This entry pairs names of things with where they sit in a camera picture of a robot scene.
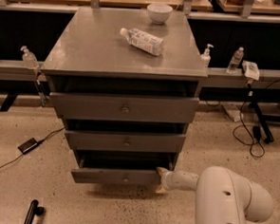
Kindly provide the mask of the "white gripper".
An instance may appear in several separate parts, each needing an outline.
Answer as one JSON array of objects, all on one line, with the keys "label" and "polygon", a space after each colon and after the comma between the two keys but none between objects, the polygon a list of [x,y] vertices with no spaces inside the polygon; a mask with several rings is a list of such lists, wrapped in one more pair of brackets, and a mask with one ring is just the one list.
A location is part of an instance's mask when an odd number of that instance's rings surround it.
[{"label": "white gripper", "polygon": [[157,170],[160,175],[161,185],[157,188],[156,193],[163,195],[166,191],[182,188],[183,172],[169,171],[161,166],[158,166]]}]

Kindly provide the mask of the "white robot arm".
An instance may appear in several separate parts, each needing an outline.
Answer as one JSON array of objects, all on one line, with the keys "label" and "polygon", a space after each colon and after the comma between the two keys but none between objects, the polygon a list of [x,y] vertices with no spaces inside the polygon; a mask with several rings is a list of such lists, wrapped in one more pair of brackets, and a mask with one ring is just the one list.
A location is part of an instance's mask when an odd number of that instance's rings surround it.
[{"label": "white robot arm", "polygon": [[273,200],[267,189],[222,166],[206,168],[199,176],[162,167],[158,173],[159,193],[195,192],[195,224],[262,223],[272,216]]}]

